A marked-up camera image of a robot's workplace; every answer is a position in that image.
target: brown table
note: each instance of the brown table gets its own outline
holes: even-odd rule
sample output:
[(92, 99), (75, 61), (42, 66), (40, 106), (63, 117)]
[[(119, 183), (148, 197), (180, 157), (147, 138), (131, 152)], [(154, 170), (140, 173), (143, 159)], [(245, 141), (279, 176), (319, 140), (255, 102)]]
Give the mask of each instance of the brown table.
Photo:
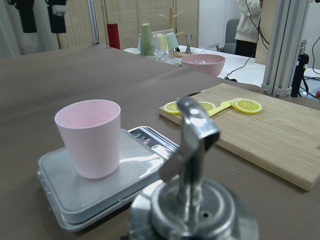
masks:
[[(150, 126), (180, 143), (180, 127), (159, 116), (176, 97), (220, 83), (259, 92), (254, 85), (225, 81), (104, 45), (0, 59), (0, 239), (119, 239), (128, 233), (128, 207), (79, 232), (61, 229), (37, 178), (39, 158), (63, 147), (55, 113), (87, 99), (121, 106), (121, 127)], [(320, 109), (305, 98), (286, 101)], [(261, 240), (320, 237), (320, 184), (310, 192), (214, 147), (205, 176), (238, 193), (256, 215)]]

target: office chair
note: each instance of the office chair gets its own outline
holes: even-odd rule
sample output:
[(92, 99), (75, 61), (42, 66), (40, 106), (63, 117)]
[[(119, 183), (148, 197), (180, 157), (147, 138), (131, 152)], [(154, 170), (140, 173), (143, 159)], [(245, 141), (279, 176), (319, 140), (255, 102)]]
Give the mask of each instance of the office chair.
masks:
[(225, 28), (225, 43), (223, 47), (219, 47), (219, 43), (214, 43), (209, 46), (209, 48), (216, 48), (218, 52), (223, 52), (227, 54), (235, 54), (236, 42), (235, 39), (237, 33), (237, 26), (239, 24), (240, 18), (232, 18), (228, 20)]

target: yellow lemon slice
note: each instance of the yellow lemon slice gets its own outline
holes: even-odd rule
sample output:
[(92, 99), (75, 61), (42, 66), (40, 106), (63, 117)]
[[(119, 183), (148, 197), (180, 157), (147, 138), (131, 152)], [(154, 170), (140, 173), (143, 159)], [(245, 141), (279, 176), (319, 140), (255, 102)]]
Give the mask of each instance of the yellow lemon slice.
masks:
[[(215, 109), (216, 105), (214, 105), (211, 102), (208, 101), (200, 101), (199, 104), (204, 108), (204, 110), (206, 110), (207, 112), (209, 110)], [(168, 102), (166, 105), (163, 106), (163, 110), (168, 113), (168, 114), (174, 114), (174, 115), (178, 115), (180, 114), (180, 110), (178, 108), (177, 105), (177, 101), (171, 101)]]
[(257, 114), (263, 109), (259, 102), (246, 98), (235, 98), (231, 104), (236, 110), (246, 114)]

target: woven screen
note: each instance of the woven screen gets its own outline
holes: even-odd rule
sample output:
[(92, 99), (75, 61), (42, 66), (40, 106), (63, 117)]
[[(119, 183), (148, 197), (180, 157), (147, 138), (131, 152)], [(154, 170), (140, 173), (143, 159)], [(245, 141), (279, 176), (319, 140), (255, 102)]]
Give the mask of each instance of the woven screen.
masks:
[[(92, 44), (92, 31), (86, 0), (67, 1), (64, 16), (66, 33), (57, 35), (61, 48)], [(198, 46), (199, 0), (95, 0), (94, 10), (100, 43), (108, 43), (106, 24), (117, 23), (121, 49), (136, 48), (140, 26), (150, 23), (152, 31), (170, 28), (170, 8), (182, 14), (174, 18), (174, 28), (180, 45), (186, 45), (185, 34), (192, 34), (191, 45)]]

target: white sweater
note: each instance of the white sweater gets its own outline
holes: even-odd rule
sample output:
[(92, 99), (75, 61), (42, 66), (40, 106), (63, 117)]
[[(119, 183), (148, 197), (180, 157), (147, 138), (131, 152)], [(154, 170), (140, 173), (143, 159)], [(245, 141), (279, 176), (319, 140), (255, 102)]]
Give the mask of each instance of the white sweater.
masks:
[(236, 35), (235, 39), (256, 43), (258, 41), (258, 27), (259, 19), (261, 16), (262, 9), (260, 8), (259, 0), (236, 0), (238, 3), (238, 7), (242, 12), (240, 17), (240, 22), (238, 27), (236, 28)]

